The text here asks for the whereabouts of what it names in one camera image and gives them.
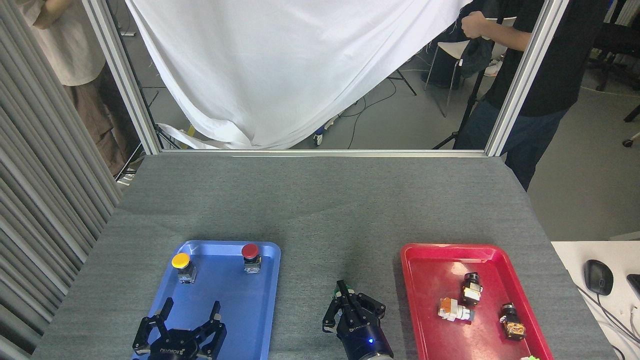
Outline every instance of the blue tray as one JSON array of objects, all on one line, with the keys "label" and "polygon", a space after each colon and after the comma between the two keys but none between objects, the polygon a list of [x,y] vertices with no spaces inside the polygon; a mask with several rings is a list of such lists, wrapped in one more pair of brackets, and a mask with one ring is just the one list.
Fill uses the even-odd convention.
[{"label": "blue tray", "polygon": [[[196,266],[193,284],[180,284],[171,256],[148,316],[160,311],[167,297],[173,308],[167,329],[194,329],[202,325],[216,300],[220,301],[221,321],[227,327],[219,360],[266,360],[269,355],[271,322],[275,305],[280,248],[265,241],[254,241],[260,249],[259,274],[245,274],[241,254],[245,241],[191,240],[180,245],[173,255],[185,252]],[[158,339],[154,329],[149,343]],[[203,342],[211,341],[212,336]],[[146,360],[147,355],[132,359]]]}]

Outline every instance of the aluminum frame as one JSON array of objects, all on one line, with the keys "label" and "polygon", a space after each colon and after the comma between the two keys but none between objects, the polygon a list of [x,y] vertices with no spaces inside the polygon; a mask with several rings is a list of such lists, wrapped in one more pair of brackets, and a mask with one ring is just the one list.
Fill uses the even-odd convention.
[{"label": "aluminum frame", "polygon": [[154,123],[140,93],[127,53],[122,47],[106,0],[83,0],[83,5],[145,152],[159,154],[161,146]]},{"label": "aluminum frame", "polygon": [[546,0],[542,6],[538,21],[531,33],[529,45],[522,55],[513,82],[498,113],[498,119],[484,148],[487,156],[500,156],[502,153],[568,3],[569,0]]},{"label": "aluminum frame", "polygon": [[111,71],[123,94],[131,118],[147,154],[160,152],[214,152],[226,156],[385,156],[385,157],[469,157],[499,156],[511,132],[517,114],[542,63],[553,34],[558,27],[569,0],[545,0],[538,21],[533,29],[529,45],[524,52],[507,97],[484,151],[441,150],[277,150],[277,151],[225,151],[225,150],[163,150],[157,139],[153,122],[147,111],[133,71],[122,47],[118,30],[109,12],[106,0],[83,0],[100,45],[107,57]]}]

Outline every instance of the red button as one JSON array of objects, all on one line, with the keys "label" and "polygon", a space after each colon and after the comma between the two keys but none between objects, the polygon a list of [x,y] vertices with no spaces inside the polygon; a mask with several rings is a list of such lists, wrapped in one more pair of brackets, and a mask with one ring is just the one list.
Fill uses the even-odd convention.
[{"label": "red button", "polygon": [[246,259],[253,259],[258,256],[258,245],[246,244],[242,248],[242,256]]}]

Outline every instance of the black robotic gripper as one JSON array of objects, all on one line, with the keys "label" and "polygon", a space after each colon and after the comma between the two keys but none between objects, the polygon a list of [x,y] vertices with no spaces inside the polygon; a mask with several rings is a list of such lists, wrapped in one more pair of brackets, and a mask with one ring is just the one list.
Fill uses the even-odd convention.
[{"label": "black robotic gripper", "polygon": [[[355,294],[343,280],[337,281],[339,292],[331,301],[323,318],[324,332],[335,332],[349,360],[366,360],[387,356],[393,359],[389,342],[380,327],[385,305],[363,293]],[[336,325],[335,316],[342,310]]]},{"label": "black robotic gripper", "polygon": [[[172,307],[173,299],[168,297],[158,314],[142,318],[132,346],[136,354],[149,354],[148,360],[216,360],[227,335],[225,324],[220,322],[220,302],[213,304],[209,319],[193,330],[167,330],[164,322]],[[158,328],[160,337],[149,345],[149,335],[154,327]],[[213,339],[201,347],[211,334]]]}]

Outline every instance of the metal pole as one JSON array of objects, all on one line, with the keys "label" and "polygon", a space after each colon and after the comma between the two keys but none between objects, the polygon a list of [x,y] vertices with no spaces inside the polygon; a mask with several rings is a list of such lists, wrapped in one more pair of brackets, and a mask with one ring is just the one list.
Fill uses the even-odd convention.
[{"label": "metal pole", "polygon": [[83,0],[83,4],[142,146],[147,154],[159,154],[161,146],[153,120],[122,47],[120,34],[113,23],[106,0]]},{"label": "metal pole", "polygon": [[502,152],[568,3],[569,0],[546,0],[542,6],[529,45],[522,56],[489,142],[484,149],[487,156],[499,156]]}]

